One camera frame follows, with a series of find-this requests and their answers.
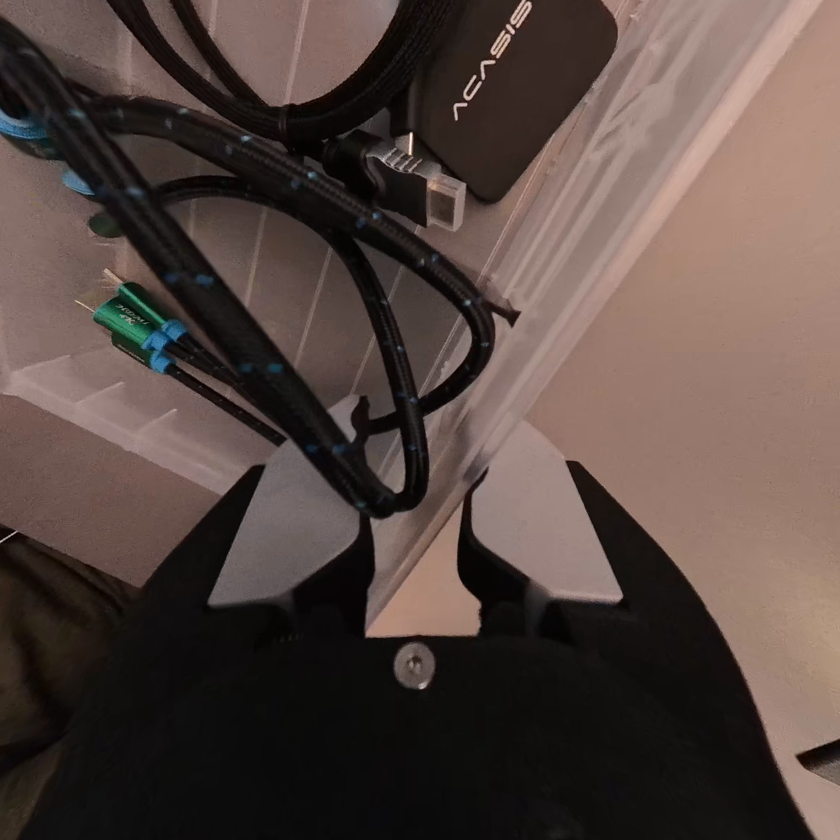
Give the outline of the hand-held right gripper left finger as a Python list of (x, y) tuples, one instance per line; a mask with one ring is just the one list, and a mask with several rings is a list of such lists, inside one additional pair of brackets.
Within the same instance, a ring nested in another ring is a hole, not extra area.
[(230, 546), (207, 604), (308, 611), (308, 588), (350, 573), (346, 592), (375, 573), (371, 524), (331, 488), (290, 440), (271, 455)]

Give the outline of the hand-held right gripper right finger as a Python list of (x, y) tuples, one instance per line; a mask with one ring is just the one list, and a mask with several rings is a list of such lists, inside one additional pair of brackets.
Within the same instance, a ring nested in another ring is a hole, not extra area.
[(622, 598), (571, 470), (521, 422), (465, 498), (458, 576), (482, 604), (539, 600), (614, 605)]

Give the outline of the braided hdmi cable green plugs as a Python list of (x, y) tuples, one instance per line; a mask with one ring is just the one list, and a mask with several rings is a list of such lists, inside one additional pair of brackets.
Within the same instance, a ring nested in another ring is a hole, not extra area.
[(276, 422), (343, 499), (363, 514), (388, 518), (425, 497), (424, 423), (404, 432), (403, 489), (394, 492), (368, 466), (364, 445), (349, 441), (305, 381), (228, 288), (152, 186), (112, 140), (47, 56), (5, 17), (2, 78), (36, 117), (45, 119), (60, 151), (101, 199), (130, 243), (186, 314), (241, 375), (247, 393)]
[[(496, 339), (488, 300), (444, 255), (370, 204), (267, 143), (247, 139), (223, 123), (169, 102), (109, 98), (82, 103), (104, 121), (111, 138), (114, 133), (138, 133), (169, 140), (234, 175), (191, 180), (190, 184), (183, 184), (187, 195), (204, 190), (242, 201), (265, 199), (269, 207), (288, 213), (303, 224), (312, 224), (329, 241), (360, 290), (381, 344), (392, 389), (395, 409), (370, 422), (371, 434), (398, 429), (403, 448), (407, 449), (404, 432), (409, 418), (421, 420), (424, 425), (426, 415), (459, 396), (487, 367)], [(178, 192), (174, 188), (152, 188), (167, 211), (165, 198), (175, 199)], [(472, 340), (465, 361), (425, 396), (417, 393), (402, 335), (377, 276), (358, 247), (359, 241), (390, 256), (424, 280), (458, 311), (469, 327)]]

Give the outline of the clear plastic organizer box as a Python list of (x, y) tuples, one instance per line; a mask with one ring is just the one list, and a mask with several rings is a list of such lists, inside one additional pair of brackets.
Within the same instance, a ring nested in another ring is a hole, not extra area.
[[(397, 2), (197, 2), (270, 103), (327, 92), (372, 52)], [(375, 616), (824, 2), (605, 2), (617, 45), (583, 102), (496, 204), (468, 197), (456, 233), (423, 232), (521, 317), (489, 369), (429, 418), (429, 497), (374, 525)], [(2, 2), (59, 69), (105, 92), (197, 101), (166, 79), (106, 2)], [(2, 394), (218, 495), (269, 456), (264, 439), (112, 349), (74, 298), (106, 267), (160, 289), (128, 243), (87, 226), (91, 202), (54, 164), (2, 141)], [(362, 385), (384, 404), (372, 335), (337, 256), (302, 226), (221, 201), (176, 212), (186, 232), (327, 406)], [(384, 286), (423, 391), (466, 354), (466, 326), (393, 260)]]

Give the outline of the person's olive pants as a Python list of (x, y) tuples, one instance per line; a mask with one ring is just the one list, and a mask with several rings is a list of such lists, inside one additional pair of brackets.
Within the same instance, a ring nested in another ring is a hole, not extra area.
[(54, 772), (84, 689), (140, 588), (2, 528), (2, 822)]

